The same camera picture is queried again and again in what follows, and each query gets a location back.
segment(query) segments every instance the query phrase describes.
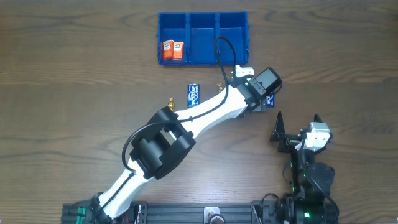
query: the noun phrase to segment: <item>wooden table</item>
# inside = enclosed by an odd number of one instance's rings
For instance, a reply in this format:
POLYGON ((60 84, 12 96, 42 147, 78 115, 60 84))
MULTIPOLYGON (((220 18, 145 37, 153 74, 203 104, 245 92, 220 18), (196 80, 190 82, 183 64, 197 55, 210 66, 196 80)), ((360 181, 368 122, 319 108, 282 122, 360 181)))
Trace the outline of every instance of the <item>wooden table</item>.
POLYGON ((318 113, 335 135, 317 156, 336 169, 340 223, 398 216, 398 2, 321 0, 3 0, 0 2, 0 219, 59 223, 62 203, 107 190, 126 138, 187 83, 217 94, 218 67, 157 63, 159 11, 249 14, 248 66, 284 87, 266 114, 226 121, 138 200, 250 202, 291 190, 288 155, 268 137, 318 113))

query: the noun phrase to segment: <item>gold figurine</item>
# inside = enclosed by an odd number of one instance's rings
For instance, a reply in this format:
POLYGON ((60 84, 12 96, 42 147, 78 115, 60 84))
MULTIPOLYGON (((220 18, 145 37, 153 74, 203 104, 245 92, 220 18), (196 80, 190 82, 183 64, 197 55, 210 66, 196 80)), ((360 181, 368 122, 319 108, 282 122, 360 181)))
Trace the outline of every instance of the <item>gold figurine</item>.
POLYGON ((223 91, 223 86, 221 83, 216 83, 216 85, 218 86, 218 93, 221 93, 221 91, 223 91))
POLYGON ((174 98, 171 97, 169 99, 169 105, 168 106, 169 106, 171 111, 174 111, 174 98))

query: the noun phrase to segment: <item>orange box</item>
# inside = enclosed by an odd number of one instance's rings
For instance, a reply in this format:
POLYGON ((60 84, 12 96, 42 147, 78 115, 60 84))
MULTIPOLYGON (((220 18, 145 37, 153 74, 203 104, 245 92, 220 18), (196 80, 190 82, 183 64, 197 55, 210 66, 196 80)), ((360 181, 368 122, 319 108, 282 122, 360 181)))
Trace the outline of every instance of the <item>orange box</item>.
POLYGON ((166 40, 163 42, 163 60, 173 59, 173 48, 173 40, 166 40))
POLYGON ((174 42, 173 59, 182 60, 184 51, 184 42, 174 42))

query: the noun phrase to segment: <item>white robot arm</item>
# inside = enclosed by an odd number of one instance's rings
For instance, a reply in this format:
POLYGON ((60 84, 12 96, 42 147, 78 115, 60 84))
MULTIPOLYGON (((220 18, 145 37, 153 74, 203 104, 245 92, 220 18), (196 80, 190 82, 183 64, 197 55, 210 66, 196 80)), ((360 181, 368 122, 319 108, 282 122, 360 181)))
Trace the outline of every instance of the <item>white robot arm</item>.
POLYGON ((146 183, 163 178, 181 163, 198 135, 222 121, 255 110, 266 96, 282 87, 282 80, 273 69, 267 68, 254 77, 252 68, 241 68, 239 65, 236 66, 236 76, 230 83, 226 87, 229 93, 225 102, 202 117, 178 122, 219 105, 225 97, 226 89, 193 108, 172 113, 165 107, 152 117, 148 124, 166 123, 173 119, 177 121, 148 127, 132 140, 133 150, 127 163, 130 169, 126 169, 108 191, 92 199, 91 207, 97 223, 110 223, 129 209, 146 183), (175 142, 168 143, 160 130, 168 132, 175 142))

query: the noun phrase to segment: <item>blue bin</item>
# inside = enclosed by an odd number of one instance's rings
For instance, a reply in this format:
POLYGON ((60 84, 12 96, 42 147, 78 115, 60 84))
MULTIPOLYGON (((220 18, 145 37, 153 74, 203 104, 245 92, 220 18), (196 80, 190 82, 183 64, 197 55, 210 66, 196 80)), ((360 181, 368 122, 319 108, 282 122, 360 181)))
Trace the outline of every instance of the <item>blue bin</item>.
MULTIPOLYGON (((249 32, 247 12, 161 12, 157 34, 157 58, 160 65, 215 65, 214 41, 223 36, 231 41, 236 63, 249 60, 249 32), (162 42, 184 42, 182 60, 163 60, 162 42)), ((218 41, 217 51, 223 64, 233 64, 229 45, 218 41)))

